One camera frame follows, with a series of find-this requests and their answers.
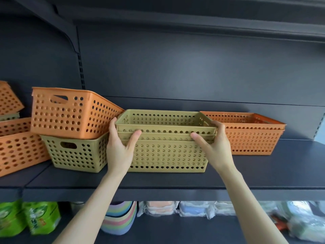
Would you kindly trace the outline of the olive shallow perforated plastic basket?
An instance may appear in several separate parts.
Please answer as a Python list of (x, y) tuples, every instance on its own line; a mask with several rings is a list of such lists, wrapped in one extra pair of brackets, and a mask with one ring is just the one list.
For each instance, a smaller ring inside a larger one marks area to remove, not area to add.
[(119, 132), (216, 135), (211, 119), (198, 111), (128, 109), (115, 125)]
[(142, 132), (128, 172), (203, 173), (207, 164), (189, 134)]

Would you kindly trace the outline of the olive deep perforated plastic basket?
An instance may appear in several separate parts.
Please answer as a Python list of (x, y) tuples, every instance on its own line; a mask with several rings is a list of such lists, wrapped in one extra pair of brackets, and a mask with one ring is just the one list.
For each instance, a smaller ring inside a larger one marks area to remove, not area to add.
[(19, 119), (19, 118), (20, 118), (19, 112), (15, 112), (15, 113), (12, 113), (12, 114), (0, 115), (0, 122)]

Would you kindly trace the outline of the green printed packet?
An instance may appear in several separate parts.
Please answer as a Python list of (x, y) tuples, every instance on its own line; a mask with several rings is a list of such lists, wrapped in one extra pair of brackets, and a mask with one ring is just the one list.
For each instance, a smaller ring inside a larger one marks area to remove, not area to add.
[(22, 207), (33, 236), (50, 234), (61, 220), (57, 202), (23, 202)]
[(13, 237), (27, 227), (22, 200), (0, 203), (0, 238)]

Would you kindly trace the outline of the person's left hand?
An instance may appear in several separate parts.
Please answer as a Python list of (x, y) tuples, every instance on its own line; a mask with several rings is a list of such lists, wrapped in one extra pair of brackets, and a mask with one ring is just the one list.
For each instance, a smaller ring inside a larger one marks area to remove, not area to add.
[(122, 154), (122, 141), (118, 136), (116, 129), (117, 118), (114, 117), (109, 124), (109, 141), (107, 144), (107, 165), (108, 175), (125, 176), (128, 172), (133, 156), (123, 156)]

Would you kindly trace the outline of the clear plastic wrapped goods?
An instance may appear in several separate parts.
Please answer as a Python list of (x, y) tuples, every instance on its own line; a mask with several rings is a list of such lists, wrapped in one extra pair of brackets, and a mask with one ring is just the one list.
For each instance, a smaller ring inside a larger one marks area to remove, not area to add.
[(325, 244), (325, 217), (313, 213), (308, 201), (259, 201), (279, 231), (304, 241)]

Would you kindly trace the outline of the wrapped pack of peach containers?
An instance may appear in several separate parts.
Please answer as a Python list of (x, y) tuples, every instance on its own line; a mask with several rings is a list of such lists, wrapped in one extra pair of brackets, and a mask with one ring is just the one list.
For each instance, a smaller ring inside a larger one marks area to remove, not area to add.
[(177, 213), (180, 201), (139, 201), (137, 217), (147, 214), (154, 217), (169, 216)]

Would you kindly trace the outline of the person's left forearm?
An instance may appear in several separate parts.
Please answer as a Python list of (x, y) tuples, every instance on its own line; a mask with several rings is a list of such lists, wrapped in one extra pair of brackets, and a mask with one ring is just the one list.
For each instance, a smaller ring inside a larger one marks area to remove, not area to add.
[(94, 244), (108, 207), (126, 169), (109, 169), (84, 207), (73, 217), (52, 244)]

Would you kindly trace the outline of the wrapped pack of white containers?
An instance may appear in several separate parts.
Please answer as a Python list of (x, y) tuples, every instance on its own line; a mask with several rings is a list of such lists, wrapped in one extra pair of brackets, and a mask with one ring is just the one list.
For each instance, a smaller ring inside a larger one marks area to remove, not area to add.
[(216, 216), (236, 216), (234, 206), (231, 201), (216, 201), (213, 204)]

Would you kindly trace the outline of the stack of pastel plastic bowls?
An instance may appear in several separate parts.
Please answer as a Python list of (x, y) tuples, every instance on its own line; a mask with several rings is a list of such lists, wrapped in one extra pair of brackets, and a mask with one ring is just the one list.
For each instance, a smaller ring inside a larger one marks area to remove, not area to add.
[(121, 201), (109, 205), (101, 231), (111, 235), (126, 234), (136, 218), (137, 201)]

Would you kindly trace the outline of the dark overhead shelf board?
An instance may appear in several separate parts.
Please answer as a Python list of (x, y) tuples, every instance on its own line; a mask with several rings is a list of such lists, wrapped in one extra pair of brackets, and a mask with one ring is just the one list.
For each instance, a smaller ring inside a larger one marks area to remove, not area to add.
[(47, 0), (73, 21), (325, 43), (325, 0)]

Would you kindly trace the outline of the wrapped pack of blue containers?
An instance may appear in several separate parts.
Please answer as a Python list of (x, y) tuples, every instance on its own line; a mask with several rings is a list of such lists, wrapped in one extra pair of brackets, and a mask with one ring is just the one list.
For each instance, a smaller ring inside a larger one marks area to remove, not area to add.
[(180, 201), (178, 214), (181, 217), (215, 217), (214, 201)]

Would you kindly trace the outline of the orange deep perforated plastic basket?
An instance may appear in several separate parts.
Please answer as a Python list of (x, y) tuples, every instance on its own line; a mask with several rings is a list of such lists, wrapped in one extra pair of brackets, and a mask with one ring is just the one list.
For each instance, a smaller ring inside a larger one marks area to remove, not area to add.
[(0, 177), (50, 159), (45, 143), (37, 134), (29, 131), (0, 137)]
[(24, 109), (24, 105), (6, 81), (0, 81), (0, 115), (10, 115)]
[(0, 122), (0, 137), (29, 132), (31, 117), (12, 119)]

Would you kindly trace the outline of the person's right forearm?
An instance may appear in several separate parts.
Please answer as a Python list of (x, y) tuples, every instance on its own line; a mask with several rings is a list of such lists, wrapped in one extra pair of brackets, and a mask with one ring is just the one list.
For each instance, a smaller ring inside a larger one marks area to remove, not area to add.
[(225, 184), (247, 244), (289, 244), (234, 164), (222, 166), (217, 172)]

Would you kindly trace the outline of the dark metal shelf board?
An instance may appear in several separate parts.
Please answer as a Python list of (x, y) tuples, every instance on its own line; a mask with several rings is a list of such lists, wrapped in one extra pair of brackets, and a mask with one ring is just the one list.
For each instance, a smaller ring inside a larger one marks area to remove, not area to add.
[[(270, 156), (234, 156), (247, 185), (261, 201), (325, 200), (325, 145), (280, 140)], [(0, 202), (87, 201), (106, 174), (55, 168), (51, 161), (0, 178)], [(208, 165), (204, 173), (128, 172), (114, 201), (229, 200)]]

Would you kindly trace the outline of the dark lower shelf board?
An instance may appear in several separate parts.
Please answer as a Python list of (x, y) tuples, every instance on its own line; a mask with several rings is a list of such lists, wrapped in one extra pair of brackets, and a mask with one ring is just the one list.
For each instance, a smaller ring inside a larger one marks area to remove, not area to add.
[(171, 215), (136, 218), (121, 236), (100, 231), (95, 244), (246, 244), (236, 217), (189, 218)]

